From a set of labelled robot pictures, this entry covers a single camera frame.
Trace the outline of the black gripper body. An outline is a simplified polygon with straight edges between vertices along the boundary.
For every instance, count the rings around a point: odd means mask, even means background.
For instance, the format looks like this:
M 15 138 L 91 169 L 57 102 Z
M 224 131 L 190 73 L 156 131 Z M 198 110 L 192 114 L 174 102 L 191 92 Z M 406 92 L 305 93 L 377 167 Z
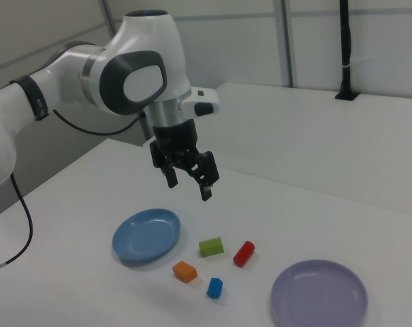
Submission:
M 193 119 L 171 127 L 153 127 L 157 148 L 164 155 L 198 154 L 197 131 Z

